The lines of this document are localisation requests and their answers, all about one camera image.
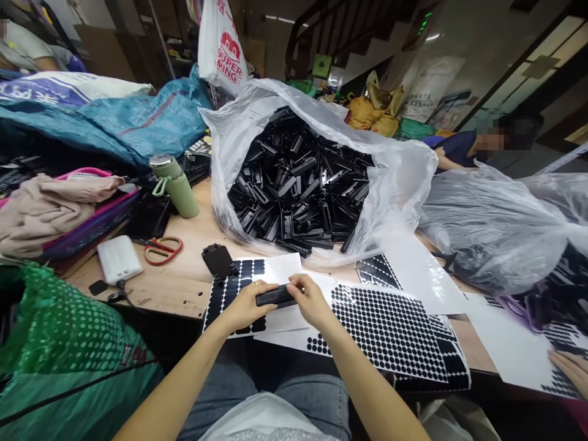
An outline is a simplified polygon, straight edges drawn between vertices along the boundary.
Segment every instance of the red scissors handle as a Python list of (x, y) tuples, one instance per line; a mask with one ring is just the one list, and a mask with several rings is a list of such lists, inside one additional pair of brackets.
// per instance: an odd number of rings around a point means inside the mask
[(145, 247), (145, 260), (154, 266), (165, 265), (176, 257), (184, 248), (182, 239), (176, 236), (166, 236), (161, 239), (155, 239), (153, 245)]

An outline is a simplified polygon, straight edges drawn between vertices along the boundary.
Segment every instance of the hand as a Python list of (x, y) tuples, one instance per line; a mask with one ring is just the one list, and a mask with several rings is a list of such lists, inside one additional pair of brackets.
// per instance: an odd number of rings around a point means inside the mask
[(332, 325), (339, 324), (339, 320), (331, 311), (319, 286), (308, 274), (294, 274), (290, 277), (290, 283), (286, 289), (298, 303), (304, 319), (319, 332)]
[(588, 399), (588, 361), (564, 351), (549, 351), (549, 359), (567, 375), (584, 399)]
[(231, 305), (218, 316), (213, 324), (218, 322), (217, 325), (222, 326), (227, 335), (249, 326), (257, 319), (277, 308), (277, 305), (274, 304), (257, 306), (255, 297), (276, 289), (278, 286), (278, 284), (268, 285), (264, 281), (256, 281), (251, 285), (247, 285), (239, 292)]

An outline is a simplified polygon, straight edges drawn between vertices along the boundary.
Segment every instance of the jeans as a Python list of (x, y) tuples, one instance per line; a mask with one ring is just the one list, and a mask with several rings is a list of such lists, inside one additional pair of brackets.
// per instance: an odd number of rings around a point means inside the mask
[[(230, 409), (260, 391), (249, 373), (242, 340), (229, 340), (223, 346), (179, 440), (198, 440)], [(274, 393), (296, 407), (323, 433), (349, 441), (349, 394), (343, 381), (330, 374), (330, 371), (336, 372), (333, 360), (300, 351), (290, 350), (290, 353), (294, 353), (296, 359), (289, 363), (291, 368)], [(307, 374), (310, 369), (321, 373)]]

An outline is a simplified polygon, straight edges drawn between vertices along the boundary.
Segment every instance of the staircase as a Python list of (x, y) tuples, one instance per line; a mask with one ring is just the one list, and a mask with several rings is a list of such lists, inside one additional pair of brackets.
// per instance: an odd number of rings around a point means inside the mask
[(333, 57), (344, 83), (389, 58), (394, 26), (409, 25), (418, 0), (317, 0), (292, 26), (286, 79), (306, 79), (314, 56)]

